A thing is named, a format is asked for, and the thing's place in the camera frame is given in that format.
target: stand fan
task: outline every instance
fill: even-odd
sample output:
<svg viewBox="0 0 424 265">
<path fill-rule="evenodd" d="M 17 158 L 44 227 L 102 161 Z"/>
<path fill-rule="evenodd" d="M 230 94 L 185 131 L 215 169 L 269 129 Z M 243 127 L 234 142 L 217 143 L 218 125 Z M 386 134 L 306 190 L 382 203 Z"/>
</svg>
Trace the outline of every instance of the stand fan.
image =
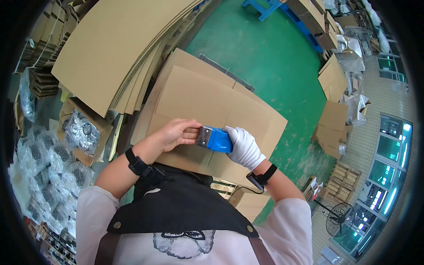
<svg viewBox="0 0 424 265">
<path fill-rule="evenodd" d="M 314 200 L 314 202 L 329 211 L 327 215 L 323 212 L 324 216 L 327 217 L 325 222 L 327 232 L 332 237 L 341 237 L 346 235 L 352 227 L 352 221 L 355 218 L 355 211 L 353 210 L 352 205 L 342 202 L 334 206 L 332 209 L 329 209 L 327 206 L 324 206 L 316 200 Z"/>
</svg>

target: window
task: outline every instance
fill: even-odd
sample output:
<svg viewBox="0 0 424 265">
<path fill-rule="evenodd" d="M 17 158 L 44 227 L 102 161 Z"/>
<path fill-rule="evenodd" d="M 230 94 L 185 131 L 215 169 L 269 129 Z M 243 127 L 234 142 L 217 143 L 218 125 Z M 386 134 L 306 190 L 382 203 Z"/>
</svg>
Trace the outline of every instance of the window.
<svg viewBox="0 0 424 265">
<path fill-rule="evenodd" d="M 387 41 L 390 46 L 389 53 L 380 53 L 377 57 L 380 77 L 408 83 L 396 42 L 391 39 L 387 39 Z"/>
<path fill-rule="evenodd" d="M 412 123 L 381 115 L 374 159 L 354 204 L 351 229 L 332 239 L 356 260 L 370 248 L 393 211 L 405 181 L 411 142 Z"/>
</svg>

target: green floor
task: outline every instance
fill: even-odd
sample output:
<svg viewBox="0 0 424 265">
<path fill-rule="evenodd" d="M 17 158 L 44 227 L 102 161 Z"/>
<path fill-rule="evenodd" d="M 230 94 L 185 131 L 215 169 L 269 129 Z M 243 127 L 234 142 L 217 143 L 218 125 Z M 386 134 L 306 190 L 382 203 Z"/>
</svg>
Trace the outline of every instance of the green floor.
<svg viewBox="0 0 424 265">
<path fill-rule="evenodd" d="M 325 181 L 336 159 L 310 140 L 326 102 L 317 80 L 319 55 L 281 10 L 259 21 L 259 13 L 241 2 L 224 0 L 186 51 L 229 68 L 288 120 L 271 162 L 300 189 L 311 174 Z M 272 206 L 270 200 L 255 225 L 263 225 Z"/>
</svg>

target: white glove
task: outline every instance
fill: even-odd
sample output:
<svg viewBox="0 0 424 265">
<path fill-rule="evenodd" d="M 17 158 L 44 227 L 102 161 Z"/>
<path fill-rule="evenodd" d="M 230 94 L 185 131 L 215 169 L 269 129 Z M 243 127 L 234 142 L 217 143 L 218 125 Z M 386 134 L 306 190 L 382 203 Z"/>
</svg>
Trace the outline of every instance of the white glove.
<svg viewBox="0 0 424 265">
<path fill-rule="evenodd" d="M 224 132 L 228 133 L 233 142 L 233 151 L 228 157 L 234 162 L 250 171 L 253 171 L 266 157 L 261 154 L 258 145 L 248 131 L 242 128 L 231 128 L 226 126 Z"/>
</svg>

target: black apron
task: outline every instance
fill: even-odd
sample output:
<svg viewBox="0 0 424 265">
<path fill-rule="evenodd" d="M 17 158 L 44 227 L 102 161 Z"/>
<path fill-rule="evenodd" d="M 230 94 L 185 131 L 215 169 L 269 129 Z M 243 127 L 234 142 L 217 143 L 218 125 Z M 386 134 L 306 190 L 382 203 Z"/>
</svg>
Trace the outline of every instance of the black apron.
<svg viewBox="0 0 424 265">
<path fill-rule="evenodd" d="M 122 234 L 162 233 L 202 236 L 205 230 L 229 230 L 249 237 L 260 265 L 274 264 L 253 225 L 210 188 L 211 176 L 154 164 L 167 179 L 158 185 L 138 180 L 134 200 L 120 207 L 100 241 L 95 264 L 112 265 Z"/>
</svg>

